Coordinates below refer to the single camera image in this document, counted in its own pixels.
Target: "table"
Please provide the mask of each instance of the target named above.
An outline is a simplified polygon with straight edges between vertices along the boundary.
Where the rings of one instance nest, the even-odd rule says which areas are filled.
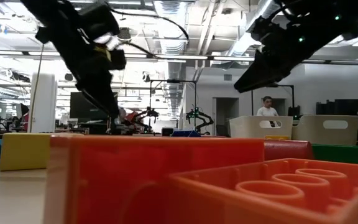
[[[0,172],[0,224],[42,223],[46,171]]]

